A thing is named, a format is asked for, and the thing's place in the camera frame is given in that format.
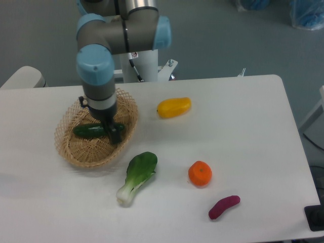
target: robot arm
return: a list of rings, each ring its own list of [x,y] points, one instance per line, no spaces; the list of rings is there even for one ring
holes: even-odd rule
[[[113,117],[117,99],[112,55],[166,48],[171,44],[167,17],[159,16],[155,0],[77,0],[83,15],[77,26],[76,69],[82,79],[90,115],[98,119],[115,144],[121,142]],[[120,14],[106,23],[101,15]]]

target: gray floor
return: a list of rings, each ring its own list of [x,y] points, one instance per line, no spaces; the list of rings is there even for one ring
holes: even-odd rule
[[[277,74],[299,123],[324,85],[324,29],[292,28],[288,2],[272,0],[264,11],[238,12],[230,0],[160,0],[173,43],[159,52],[159,65],[169,58],[179,61],[177,79],[236,76],[244,67],[246,75]],[[2,1],[0,86],[26,65],[40,70],[49,86],[80,85],[75,71],[79,17],[75,1]],[[321,117],[307,131],[322,147],[323,123]],[[323,166],[324,154],[302,141],[309,163]]]

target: light blue joint cap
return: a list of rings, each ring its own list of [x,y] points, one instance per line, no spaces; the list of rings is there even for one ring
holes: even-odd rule
[[[171,42],[172,34],[169,18],[160,16],[157,22],[152,50],[167,48],[171,45]]]
[[[76,5],[77,5],[77,8],[79,9],[79,12],[81,13],[81,15],[87,14],[87,12],[84,9],[84,7],[82,6],[80,0],[76,0]]]
[[[91,44],[78,52],[76,70],[84,82],[100,86],[111,80],[115,64],[107,48],[102,45]]]
[[[77,36],[79,30],[82,28],[82,26],[84,26],[86,23],[93,21],[93,20],[101,20],[103,22],[106,22],[105,18],[98,14],[83,15],[77,23],[76,36]]]

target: yellow mango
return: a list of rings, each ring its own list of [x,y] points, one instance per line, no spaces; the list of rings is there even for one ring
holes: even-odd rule
[[[172,118],[182,115],[191,108],[191,100],[188,97],[173,98],[162,101],[157,106],[157,113],[162,118]]]

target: purple sweet potato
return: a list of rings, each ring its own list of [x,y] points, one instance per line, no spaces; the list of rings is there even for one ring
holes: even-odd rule
[[[235,206],[241,201],[239,196],[228,196],[220,199],[212,209],[210,209],[208,215],[210,219],[217,219],[228,208]]]

